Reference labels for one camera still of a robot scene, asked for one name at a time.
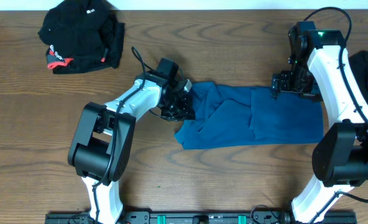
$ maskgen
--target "white wall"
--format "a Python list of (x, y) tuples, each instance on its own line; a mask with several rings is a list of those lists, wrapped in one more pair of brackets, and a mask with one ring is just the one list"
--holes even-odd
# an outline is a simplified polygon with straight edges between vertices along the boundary
[[(48, 10), (62, 0), (0, 0), (0, 10)], [(368, 0), (108, 0), (120, 10), (368, 9)]]

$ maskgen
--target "blue cloth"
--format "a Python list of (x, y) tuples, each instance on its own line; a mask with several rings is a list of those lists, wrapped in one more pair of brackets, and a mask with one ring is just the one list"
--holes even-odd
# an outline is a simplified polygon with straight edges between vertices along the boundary
[(191, 90), (196, 120), (174, 135), (184, 149), (256, 144), (309, 144), (323, 138), (320, 103), (267, 87), (195, 83)]

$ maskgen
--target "robotic arm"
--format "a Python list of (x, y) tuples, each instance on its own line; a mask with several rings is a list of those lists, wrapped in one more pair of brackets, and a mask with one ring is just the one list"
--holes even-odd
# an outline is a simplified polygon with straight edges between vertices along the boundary
[[(323, 99), (330, 130), (313, 152), (314, 175), (303, 192), (291, 202), (298, 222), (320, 222), (339, 199), (368, 180), (368, 127), (356, 110), (346, 89), (339, 57), (344, 39), (338, 30), (317, 30), (314, 22), (298, 22), (288, 33), (292, 69), (275, 74), (272, 95), (292, 92), (300, 97)], [(347, 50), (342, 62), (348, 84), (368, 119), (368, 105), (349, 66)], [(354, 141), (362, 142), (354, 146)]]
[[(134, 85), (119, 98), (104, 105), (91, 102), (84, 107), (68, 163), (87, 186), (90, 217), (95, 223), (116, 223), (121, 215), (118, 180), (128, 163), (136, 121), (156, 106), (161, 109), (161, 118), (168, 121), (195, 118), (188, 94), (192, 84), (189, 80), (176, 81), (177, 71), (177, 64), (162, 58), (156, 70), (137, 76)], [(112, 136), (111, 143), (93, 133)], [(93, 187), (99, 181), (102, 184)]]

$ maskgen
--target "green clip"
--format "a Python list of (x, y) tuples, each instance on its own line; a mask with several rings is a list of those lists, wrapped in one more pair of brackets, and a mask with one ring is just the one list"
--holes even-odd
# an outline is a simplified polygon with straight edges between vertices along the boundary
[(166, 216), (158, 215), (158, 224), (166, 224)]
[(239, 220), (238, 224), (246, 224), (246, 216), (245, 215), (239, 215), (238, 220)]

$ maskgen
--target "wood grain surface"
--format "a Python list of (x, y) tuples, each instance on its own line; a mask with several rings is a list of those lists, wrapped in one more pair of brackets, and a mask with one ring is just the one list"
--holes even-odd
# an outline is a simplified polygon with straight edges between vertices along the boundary
[[(194, 82), (267, 86), (289, 68), (287, 32), (310, 11), (121, 11), (125, 50), (118, 69), (53, 75), (38, 38), (46, 12), (0, 12), (0, 223), (44, 223), (49, 211), (88, 209), (87, 191), (67, 153), (84, 105), (120, 96), (141, 72), (130, 47), (156, 66), (177, 62)], [(368, 50), (368, 11), (349, 11), (350, 55)], [(340, 28), (336, 12), (313, 18)], [(185, 151), (177, 123), (146, 114), (138, 121), (121, 180), (125, 205), (152, 210), (250, 210), (285, 207), (311, 178), (314, 145), (227, 147)], [(368, 197), (368, 182), (352, 191)], [(368, 205), (342, 198), (368, 223)]]

